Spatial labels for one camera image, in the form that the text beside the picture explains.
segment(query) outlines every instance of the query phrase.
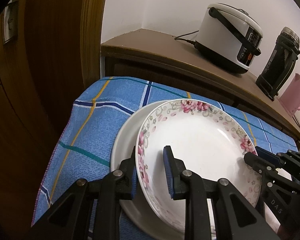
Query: pink flower pattern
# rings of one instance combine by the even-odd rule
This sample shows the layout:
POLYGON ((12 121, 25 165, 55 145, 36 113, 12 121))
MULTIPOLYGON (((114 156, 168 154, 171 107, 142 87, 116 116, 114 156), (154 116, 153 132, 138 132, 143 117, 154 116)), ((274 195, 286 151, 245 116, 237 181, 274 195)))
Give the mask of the pink flower pattern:
POLYGON ((211 107, 211 105, 204 102, 197 102, 197 109, 199 111, 206 111, 211 107))
POLYGON ((240 147, 242 150, 244 150, 244 153, 252 152, 253 154, 257 155, 256 151, 253 150, 254 146, 252 141, 249 140, 248 135, 245 135, 243 138, 241 138, 240 147))
POLYGON ((138 154, 140 156, 145 155, 145 149, 144 149, 144 139, 145 139, 145 130, 142 130, 139 134, 139 142, 138 142, 138 154))
POLYGON ((141 155, 138 155, 138 164, 139 164, 139 171, 143 181, 143 185, 145 186, 145 188, 149 188, 149 177, 146 172, 146 167, 141 155))
POLYGON ((181 109, 184 113, 192 112, 197 108, 197 102, 193 100, 181 100, 181 109))

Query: black thermos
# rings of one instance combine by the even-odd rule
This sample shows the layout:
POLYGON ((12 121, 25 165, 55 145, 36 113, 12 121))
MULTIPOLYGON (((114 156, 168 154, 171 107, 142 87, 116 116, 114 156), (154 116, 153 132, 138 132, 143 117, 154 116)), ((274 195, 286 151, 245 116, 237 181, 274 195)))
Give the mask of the black thermos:
POLYGON ((274 50, 256 80, 258 87, 272 100, 291 75, 298 55, 300 40, 296 33, 284 27, 275 42, 274 50))

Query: pink cup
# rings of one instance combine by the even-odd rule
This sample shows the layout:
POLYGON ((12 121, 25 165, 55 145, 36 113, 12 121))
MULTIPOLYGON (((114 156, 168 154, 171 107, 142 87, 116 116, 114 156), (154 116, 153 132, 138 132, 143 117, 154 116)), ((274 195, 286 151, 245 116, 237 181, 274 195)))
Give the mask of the pink cup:
POLYGON ((279 98, 279 102, 290 116, 300 110, 300 75, 298 73, 279 98))

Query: white plate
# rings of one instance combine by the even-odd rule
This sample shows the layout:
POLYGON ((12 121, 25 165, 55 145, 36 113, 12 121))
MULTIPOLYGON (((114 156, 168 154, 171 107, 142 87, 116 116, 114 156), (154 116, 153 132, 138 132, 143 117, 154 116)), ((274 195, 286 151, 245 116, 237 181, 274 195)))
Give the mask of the white plate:
MULTIPOLYGON (((159 101, 144 106, 132 116, 121 127, 111 153, 110 170, 119 168, 122 160, 131 157, 133 147, 136 145, 136 138, 140 127, 147 115, 165 101, 159 101)), ((144 232, 158 240, 183 240, 184 235, 162 222, 150 208, 140 186, 137 187, 137 194, 133 201, 121 200, 120 205, 127 216, 144 232)))
POLYGON ((214 181, 227 178, 253 206, 258 201, 261 176, 243 160, 248 151, 257 154, 255 148, 243 128, 215 106, 190 99, 163 103, 143 122, 136 145, 138 178, 148 203, 180 232, 185 228, 185 201, 170 198, 162 158, 166 145, 187 169, 214 181))

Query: blue checkered cloth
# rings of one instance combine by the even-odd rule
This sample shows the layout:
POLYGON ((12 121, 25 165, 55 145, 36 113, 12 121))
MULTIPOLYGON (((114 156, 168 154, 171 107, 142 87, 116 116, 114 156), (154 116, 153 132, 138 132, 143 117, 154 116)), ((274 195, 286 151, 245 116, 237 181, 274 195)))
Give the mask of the blue checkered cloth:
MULTIPOLYGON (((38 191, 34 224, 74 181, 110 172, 112 145, 124 122, 141 107, 167 99, 193 98, 215 105, 244 128, 254 145, 272 153, 298 151, 294 140, 266 122, 231 106, 176 88, 131 77, 103 78, 74 102, 70 120, 50 158, 38 191)), ((89 232, 92 233, 93 221, 89 232)), ((120 239, 153 239, 122 213, 120 239)))

